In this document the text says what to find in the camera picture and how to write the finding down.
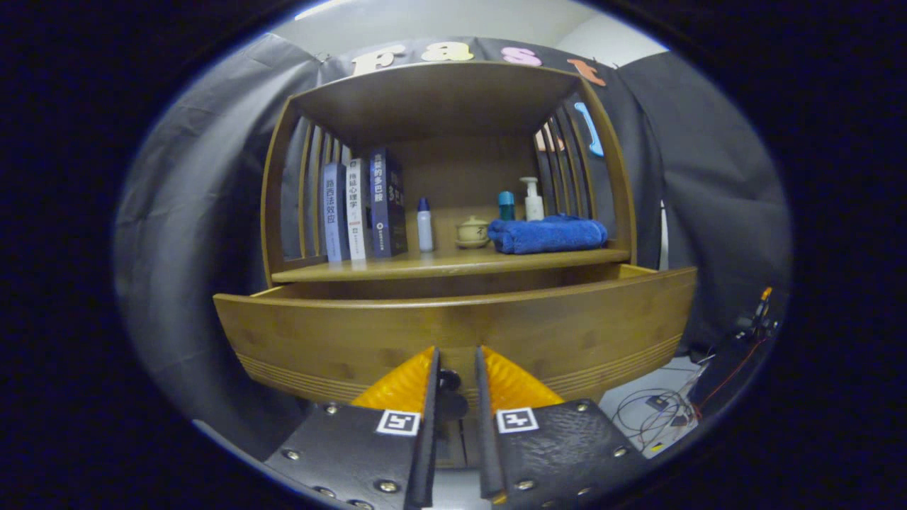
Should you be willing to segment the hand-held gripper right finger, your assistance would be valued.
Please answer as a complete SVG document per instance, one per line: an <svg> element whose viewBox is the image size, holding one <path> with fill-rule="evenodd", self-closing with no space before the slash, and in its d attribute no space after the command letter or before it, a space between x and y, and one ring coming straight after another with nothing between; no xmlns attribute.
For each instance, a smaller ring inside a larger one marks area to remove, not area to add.
<svg viewBox="0 0 907 510"><path fill-rule="evenodd" d="M474 364L480 496L494 507L597 507L644 477L647 459L596 402L531 406L529 378L516 384L522 403L504 403L492 376L508 359L479 346Z"/></svg>

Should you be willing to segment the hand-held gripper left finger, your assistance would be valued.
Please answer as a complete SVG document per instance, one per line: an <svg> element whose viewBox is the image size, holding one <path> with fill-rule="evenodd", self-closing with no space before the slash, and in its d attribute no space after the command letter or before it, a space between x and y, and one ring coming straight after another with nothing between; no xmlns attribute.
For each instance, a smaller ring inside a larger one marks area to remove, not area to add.
<svg viewBox="0 0 907 510"><path fill-rule="evenodd" d="M433 504L439 352L413 356L348 404L312 403L266 459L294 491L338 509L422 509Z"/></svg>

